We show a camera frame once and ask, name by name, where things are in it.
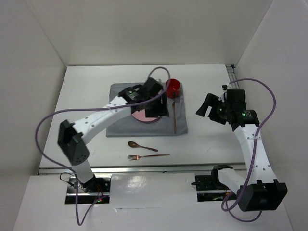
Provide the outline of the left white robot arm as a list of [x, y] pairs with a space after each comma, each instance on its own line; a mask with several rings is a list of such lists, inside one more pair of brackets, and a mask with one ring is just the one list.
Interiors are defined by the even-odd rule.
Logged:
[[61, 122], [57, 143], [77, 175], [77, 185], [82, 191], [90, 192], [97, 183], [88, 162], [87, 144], [101, 131], [136, 111], [144, 110], [147, 117], [169, 116], [163, 90], [162, 83], [150, 77], [144, 84], [121, 90], [102, 110], [73, 123]]

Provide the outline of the grey cloth placemat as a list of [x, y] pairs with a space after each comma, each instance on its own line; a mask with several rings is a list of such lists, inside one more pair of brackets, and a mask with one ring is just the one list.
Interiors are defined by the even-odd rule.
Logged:
[[[175, 101], [177, 132], [174, 134], [172, 103]], [[137, 121], [132, 115], [118, 120], [106, 129], [106, 137], [155, 137], [178, 136], [188, 133], [185, 114], [184, 93], [181, 84], [180, 94], [175, 100], [168, 98], [169, 117], [162, 116], [154, 123], [146, 124]]]

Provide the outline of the aluminium rail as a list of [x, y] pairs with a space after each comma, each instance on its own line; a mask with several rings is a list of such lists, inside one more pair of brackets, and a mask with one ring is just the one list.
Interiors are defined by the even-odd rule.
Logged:
[[253, 157], [254, 142], [259, 139], [259, 119], [254, 110], [248, 110], [244, 89], [228, 87], [223, 99], [227, 105], [227, 122], [235, 133], [246, 164]]
[[[168, 173], [168, 172], [206, 172], [211, 171], [215, 165], [219, 164], [194, 164], [194, 165], [157, 165], [157, 166], [111, 166], [111, 167], [93, 167], [91, 170], [97, 174], [112, 173]], [[228, 164], [235, 170], [246, 170], [244, 163]], [[40, 168], [38, 175], [60, 174], [70, 172], [64, 168]]]

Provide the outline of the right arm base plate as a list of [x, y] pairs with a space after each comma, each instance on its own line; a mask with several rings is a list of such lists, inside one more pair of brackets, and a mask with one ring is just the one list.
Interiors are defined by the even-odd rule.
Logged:
[[218, 173], [210, 173], [209, 175], [195, 175], [194, 182], [191, 183], [197, 190], [197, 192], [206, 193], [230, 193], [231, 190], [218, 180]]

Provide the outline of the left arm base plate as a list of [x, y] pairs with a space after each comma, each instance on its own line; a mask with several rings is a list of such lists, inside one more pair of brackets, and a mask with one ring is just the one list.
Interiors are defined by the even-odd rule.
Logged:
[[111, 178], [96, 178], [93, 186], [85, 188], [81, 183], [77, 183], [76, 178], [72, 175], [60, 176], [59, 179], [67, 184], [67, 195], [73, 195], [77, 191], [83, 196], [103, 196], [108, 195], [110, 192]]

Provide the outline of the front aluminium rail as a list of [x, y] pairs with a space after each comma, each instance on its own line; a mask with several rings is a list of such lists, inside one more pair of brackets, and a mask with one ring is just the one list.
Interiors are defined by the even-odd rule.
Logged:
[[[97, 174], [112, 173], [168, 173], [168, 172], [206, 172], [211, 171], [215, 165], [219, 164], [194, 164], [194, 165], [157, 165], [157, 166], [111, 166], [111, 167], [93, 167], [91, 170]], [[246, 170], [244, 163], [228, 164], [235, 170]], [[38, 175], [60, 174], [70, 172], [64, 168], [40, 168]]]

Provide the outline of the copper spoon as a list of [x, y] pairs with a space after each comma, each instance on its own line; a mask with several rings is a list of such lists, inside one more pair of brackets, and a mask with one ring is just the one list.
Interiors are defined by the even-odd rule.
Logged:
[[129, 141], [128, 142], [128, 146], [131, 147], [131, 148], [143, 148], [143, 149], [147, 149], [147, 150], [150, 150], [150, 151], [158, 152], [158, 150], [155, 149], [155, 148], [150, 148], [150, 147], [142, 146], [142, 145], [137, 144], [134, 141]]

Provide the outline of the copper knife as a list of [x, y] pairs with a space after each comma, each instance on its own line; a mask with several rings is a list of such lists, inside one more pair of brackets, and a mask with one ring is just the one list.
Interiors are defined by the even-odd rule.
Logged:
[[173, 128], [174, 128], [174, 134], [177, 132], [177, 124], [176, 124], [176, 110], [175, 110], [175, 101], [172, 103], [172, 109], [173, 109]]

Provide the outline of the red mug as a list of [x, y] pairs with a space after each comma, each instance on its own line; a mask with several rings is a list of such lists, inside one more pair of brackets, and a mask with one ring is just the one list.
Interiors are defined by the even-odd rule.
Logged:
[[180, 94], [181, 83], [177, 79], [169, 79], [166, 81], [166, 93], [167, 97], [175, 99]]

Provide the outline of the right aluminium rail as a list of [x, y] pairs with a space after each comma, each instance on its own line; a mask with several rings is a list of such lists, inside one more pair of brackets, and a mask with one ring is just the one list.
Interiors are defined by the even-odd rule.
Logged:
[[248, 110], [244, 89], [228, 87], [223, 99], [227, 105], [227, 122], [235, 133], [246, 164], [253, 157], [254, 142], [259, 139], [259, 119], [254, 110]]

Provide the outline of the pink plate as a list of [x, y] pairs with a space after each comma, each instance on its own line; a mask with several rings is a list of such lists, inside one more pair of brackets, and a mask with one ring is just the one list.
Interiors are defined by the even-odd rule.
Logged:
[[136, 111], [132, 114], [132, 116], [137, 121], [142, 122], [142, 123], [146, 123], [146, 124], [154, 123], [154, 122], [157, 122], [158, 120], [161, 119], [160, 116], [159, 117], [146, 117], [145, 110]]

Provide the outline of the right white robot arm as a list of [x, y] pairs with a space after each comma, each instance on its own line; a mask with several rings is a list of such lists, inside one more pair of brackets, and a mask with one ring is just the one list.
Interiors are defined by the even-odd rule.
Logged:
[[246, 108], [245, 100], [243, 89], [227, 89], [221, 97], [209, 93], [196, 112], [198, 116], [231, 126], [247, 168], [244, 178], [229, 165], [214, 166], [210, 183], [216, 189], [229, 188], [243, 212], [276, 210], [287, 194], [287, 186], [278, 181], [270, 166], [259, 119], [254, 110]]

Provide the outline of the copper fork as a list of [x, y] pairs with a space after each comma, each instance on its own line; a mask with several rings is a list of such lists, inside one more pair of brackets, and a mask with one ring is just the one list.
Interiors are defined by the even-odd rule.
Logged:
[[170, 154], [155, 154], [155, 155], [144, 155], [144, 156], [140, 156], [140, 155], [128, 155], [128, 160], [140, 160], [141, 158], [148, 158], [148, 157], [162, 157], [162, 156], [170, 156]]

